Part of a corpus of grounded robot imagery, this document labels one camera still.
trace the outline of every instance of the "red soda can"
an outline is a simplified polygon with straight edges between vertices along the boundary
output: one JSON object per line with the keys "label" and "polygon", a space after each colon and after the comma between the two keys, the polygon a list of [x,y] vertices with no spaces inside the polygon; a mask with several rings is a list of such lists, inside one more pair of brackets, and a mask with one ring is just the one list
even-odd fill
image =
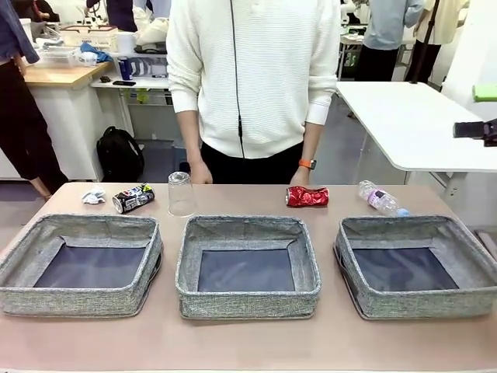
{"label": "red soda can", "polygon": [[303,186],[291,186],[287,188],[287,206],[328,206],[328,202],[328,188],[308,189],[304,188]]}

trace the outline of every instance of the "beige shirt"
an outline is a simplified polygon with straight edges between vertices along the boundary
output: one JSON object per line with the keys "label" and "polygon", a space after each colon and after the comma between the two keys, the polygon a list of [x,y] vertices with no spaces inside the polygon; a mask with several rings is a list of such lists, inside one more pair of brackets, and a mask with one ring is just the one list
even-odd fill
{"label": "beige shirt", "polygon": [[[435,26],[429,38],[430,44],[448,44],[454,39],[459,22],[461,9],[469,3],[469,0],[440,0],[440,5],[436,13]],[[428,30],[428,22],[432,18],[435,0],[426,0],[425,9],[429,12],[419,26],[417,38],[424,41]]]}

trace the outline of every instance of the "black pole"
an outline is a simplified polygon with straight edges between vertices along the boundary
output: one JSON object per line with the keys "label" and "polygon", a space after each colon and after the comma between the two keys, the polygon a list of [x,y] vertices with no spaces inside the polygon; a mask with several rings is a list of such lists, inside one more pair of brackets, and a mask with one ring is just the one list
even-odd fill
{"label": "black pole", "polygon": [[435,26],[436,13],[438,12],[438,7],[440,5],[440,0],[435,0],[435,5],[433,6],[432,18],[428,22],[428,30],[426,31],[425,41],[422,43],[421,58],[416,65],[416,70],[414,76],[412,77],[411,83],[418,84],[419,73],[421,72],[422,63],[425,61],[426,52],[428,51],[429,38],[432,36],[433,27]]}

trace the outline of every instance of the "white sweater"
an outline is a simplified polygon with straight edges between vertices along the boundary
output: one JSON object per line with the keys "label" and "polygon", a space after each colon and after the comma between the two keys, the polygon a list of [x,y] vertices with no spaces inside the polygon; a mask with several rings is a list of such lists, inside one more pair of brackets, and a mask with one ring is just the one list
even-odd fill
{"label": "white sweater", "polygon": [[[270,157],[325,124],[336,87],[339,0],[232,0],[245,157]],[[200,137],[241,157],[230,0],[173,0],[167,36],[175,111],[198,110]]]}

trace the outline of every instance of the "crushed plastic bottle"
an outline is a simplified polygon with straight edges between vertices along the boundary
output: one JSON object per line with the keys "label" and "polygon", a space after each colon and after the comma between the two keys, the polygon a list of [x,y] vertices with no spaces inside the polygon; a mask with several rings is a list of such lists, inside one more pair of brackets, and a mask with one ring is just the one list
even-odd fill
{"label": "crushed plastic bottle", "polygon": [[382,214],[388,216],[409,216],[409,211],[398,205],[395,197],[378,188],[370,181],[359,183],[359,196]]}

